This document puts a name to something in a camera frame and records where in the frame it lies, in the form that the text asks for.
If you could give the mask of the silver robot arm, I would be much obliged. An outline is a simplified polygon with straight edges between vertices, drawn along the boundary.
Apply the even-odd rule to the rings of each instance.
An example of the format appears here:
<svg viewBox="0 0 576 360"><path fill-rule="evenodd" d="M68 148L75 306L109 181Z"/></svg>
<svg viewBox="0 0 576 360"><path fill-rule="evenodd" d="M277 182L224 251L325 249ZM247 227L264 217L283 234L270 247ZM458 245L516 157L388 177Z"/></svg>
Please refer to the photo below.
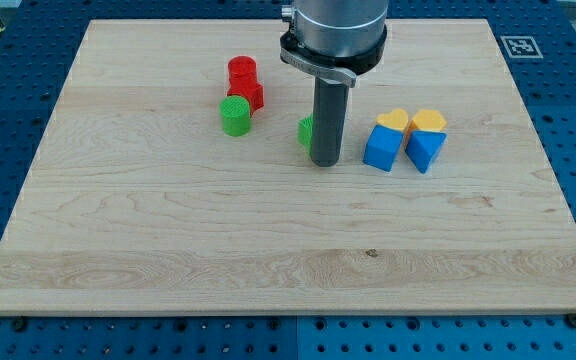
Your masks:
<svg viewBox="0 0 576 360"><path fill-rule="evenodd" d="M388 0L293 0L281 9L288 30L280 38L280 59L352 88L382 58L388 5Z"/></svg>

